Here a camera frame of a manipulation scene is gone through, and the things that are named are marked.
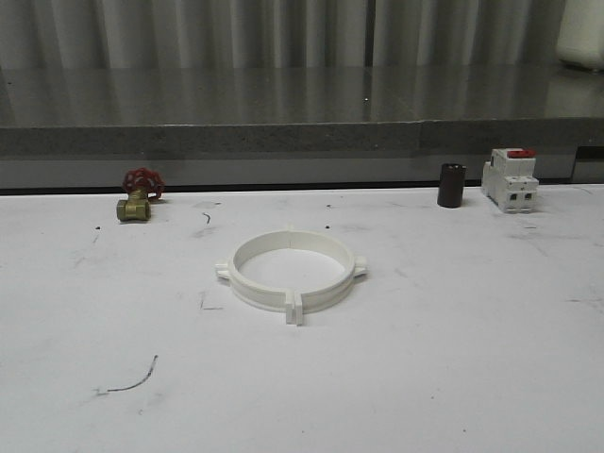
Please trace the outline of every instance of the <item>gate valve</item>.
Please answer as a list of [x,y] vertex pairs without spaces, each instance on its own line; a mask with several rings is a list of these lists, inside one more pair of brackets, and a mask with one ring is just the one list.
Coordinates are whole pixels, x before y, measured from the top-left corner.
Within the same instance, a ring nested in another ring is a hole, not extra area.
[[122,187],[128,194],[127,200],[117,202],[117,218],[122,222],[127,220],[149,220],[151,208],[149,200],[159,200],[165,188],[165,183],[158,172],[146,168],[130,170],[124,176]]

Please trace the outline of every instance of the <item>white object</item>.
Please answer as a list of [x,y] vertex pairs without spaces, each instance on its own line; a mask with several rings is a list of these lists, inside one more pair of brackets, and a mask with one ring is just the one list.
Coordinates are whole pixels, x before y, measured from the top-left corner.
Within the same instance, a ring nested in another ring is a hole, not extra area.
[[[240,272],[241,266],[262,253],[281,248],[309,250],[338,261],[344,271],[327,286],[304,293],[259,284]],[[367,272],[364,257],[355,257],[343,243],[313,231],[281,230],[262,234],[240,245],[228,260],[216,263],[216,275],[230,281],[233,293],[263,310],[284,311],[285,322],[301,326],[303,314],[324,310],[341,301],[352,288],[354,277]]]
[[531,212],[535,207],[539,180],[534,151],[523,148],[499,148],[482,170],[482,192],[492,198],[503,212]]
[[566,63],[604,69],[602,0],[566,0],[556,53]]

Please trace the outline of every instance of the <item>white table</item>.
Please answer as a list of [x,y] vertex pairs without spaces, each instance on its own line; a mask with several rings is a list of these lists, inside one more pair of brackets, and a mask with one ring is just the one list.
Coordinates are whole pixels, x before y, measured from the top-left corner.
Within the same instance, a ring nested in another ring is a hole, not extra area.
[[[0,198],[0,450],[603,451],[604,186],[436,193]],[[288,224],[369,260],[303,327],[213,270]]]

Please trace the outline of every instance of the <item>white pipe clamp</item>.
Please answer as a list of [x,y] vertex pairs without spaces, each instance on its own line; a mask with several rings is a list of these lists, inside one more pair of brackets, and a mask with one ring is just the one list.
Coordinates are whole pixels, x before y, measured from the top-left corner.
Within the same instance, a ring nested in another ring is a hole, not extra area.
[[[262,253],[281,248],[308,250],[338,261],[344,271],[327,286],[297,292],[259,284],[242,275],[242,265]],[[303,314],[324,310],[340,302],[352,289],[354,278],[367,273],[364,257],[355,257],[348,247],[326,234],[286,229],[262,234],[235,250],[228,260],[216,263],[216,275],[229,280],[233,293],[248,304],[263,310],[285,312],[287,324],[302,325]]]

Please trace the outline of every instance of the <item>table surface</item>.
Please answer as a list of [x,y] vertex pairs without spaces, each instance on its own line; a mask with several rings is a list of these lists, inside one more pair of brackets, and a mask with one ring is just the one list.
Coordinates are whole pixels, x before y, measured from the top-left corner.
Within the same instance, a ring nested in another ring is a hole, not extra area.
[[[603,451],[604,186],[524,215],[436,193],[167,193],[146,224],[0,198],[2,450]],[[213,269],[287,225],[369,260],[303,327]]]

